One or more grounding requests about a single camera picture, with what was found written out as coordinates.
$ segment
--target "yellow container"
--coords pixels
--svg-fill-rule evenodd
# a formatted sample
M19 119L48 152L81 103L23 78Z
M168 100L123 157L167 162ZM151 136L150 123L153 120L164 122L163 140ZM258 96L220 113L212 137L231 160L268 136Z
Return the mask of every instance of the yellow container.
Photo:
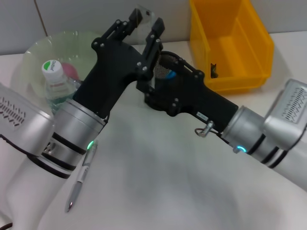
M271 75L273 41L249 0L190 0L190 46L204 83L221 93L260 87ZM211 63L217 78L211 78Z

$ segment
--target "pen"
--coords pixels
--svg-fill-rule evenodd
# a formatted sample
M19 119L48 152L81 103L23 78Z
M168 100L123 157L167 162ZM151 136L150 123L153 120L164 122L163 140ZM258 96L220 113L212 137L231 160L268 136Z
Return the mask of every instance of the pen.
M86 152L85 158L82 163L82 168L80 169L78 177L77 177L77 181L74 184L71 190L71 195L69 196L69 199L67 201L66 209L65 209L66 212L69 212L72 206L76 203L76 200L82 188L82 184L85 180L87 172L91 166L91 162L96 153L97 146L98 146L97 140L93 141L92 145L91 143L89 144L89 149Z

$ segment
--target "bottle cap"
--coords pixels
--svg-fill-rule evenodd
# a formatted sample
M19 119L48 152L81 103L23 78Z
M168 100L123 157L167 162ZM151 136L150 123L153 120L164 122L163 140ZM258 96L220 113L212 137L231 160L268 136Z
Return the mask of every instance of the bottle cap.
M56 83L63 80L64 71L59 61L46 61L42 66L42 71L46 80L50 83Z

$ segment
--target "pink object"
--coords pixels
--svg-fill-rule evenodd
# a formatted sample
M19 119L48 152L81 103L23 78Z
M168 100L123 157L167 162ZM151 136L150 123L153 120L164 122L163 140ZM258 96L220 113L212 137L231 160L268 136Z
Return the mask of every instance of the pink object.
M74 80L79 80L78 72L72 64L63 62L62 67L67 77L72 78Z

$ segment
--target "wall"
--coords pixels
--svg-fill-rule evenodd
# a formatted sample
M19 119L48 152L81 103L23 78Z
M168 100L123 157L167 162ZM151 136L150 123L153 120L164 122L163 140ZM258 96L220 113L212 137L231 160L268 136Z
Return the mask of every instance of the wall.
M307 30L306 0L251 2L270 33ZM163 41L188 40L189 0L37 0L48 34L63 30L102 33L116 19L126 20L137 3L163 18ZM34 0L0 0L0 55L24 52L44 36ZM135 36L130 43L135 43Z

